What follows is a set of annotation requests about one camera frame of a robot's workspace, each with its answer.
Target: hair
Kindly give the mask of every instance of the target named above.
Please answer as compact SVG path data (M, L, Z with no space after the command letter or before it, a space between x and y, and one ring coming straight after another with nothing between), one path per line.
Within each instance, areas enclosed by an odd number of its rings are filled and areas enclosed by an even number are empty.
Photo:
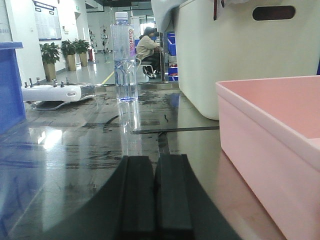
M155 33L157 30L153 27L147 26L143 32L143 36L148 36L149 34Z

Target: yellow floor line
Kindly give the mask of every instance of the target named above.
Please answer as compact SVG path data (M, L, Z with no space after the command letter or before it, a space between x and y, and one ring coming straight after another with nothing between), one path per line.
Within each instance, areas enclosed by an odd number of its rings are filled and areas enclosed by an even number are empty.
M113 74L115 74L115 71L113 71L101 84L105 84Z

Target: potted plant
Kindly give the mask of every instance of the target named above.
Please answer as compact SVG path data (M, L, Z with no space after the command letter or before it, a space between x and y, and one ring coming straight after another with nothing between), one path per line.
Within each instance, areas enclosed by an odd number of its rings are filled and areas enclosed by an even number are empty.
M61 51L66 60L66 65L69 71L76 70L76 46L74 42L71 42L69 39L62 41Z
M87 59L87 51L90 47L89 42L86 40L75 40L75 52L79 54L81 66L85 67L88 65L88 59Z
M56 78L55 63L60 61L59 49L59 45L55 44L54 42L51 44L40 44L43 68L47 81L52 81L52 79Z

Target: plant pot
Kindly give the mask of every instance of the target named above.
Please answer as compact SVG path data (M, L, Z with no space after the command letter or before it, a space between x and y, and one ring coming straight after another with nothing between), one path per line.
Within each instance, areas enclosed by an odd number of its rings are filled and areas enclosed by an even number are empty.
M43 62L45 79L49 82L56 78L56 66L54 63Z
M82 52L79 54L79 57L80 57L81 66L82 67L88 66L87 53Z
M74 54L66 56L66 64L68 66L68 70L69 71L77 70L77 68L76 68L76 59L75 59L75 55Z

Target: chair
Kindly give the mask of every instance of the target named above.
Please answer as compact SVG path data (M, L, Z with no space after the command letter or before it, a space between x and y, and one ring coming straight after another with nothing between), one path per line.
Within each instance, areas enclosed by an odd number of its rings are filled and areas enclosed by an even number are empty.
M136 63L138 63L138 67L136 68L136 70L138 71L139 67L142 66L142 67L150 67L151 68L151 71L152 71L152 77L149 77L151 79L154 79L155 78L155 75L154 75L154 68L152 67L152 62L151 61L143 61L141 60L140 58L138 58L138 56L141 55L141 53L138 53L135 55L135 60L136 60Z

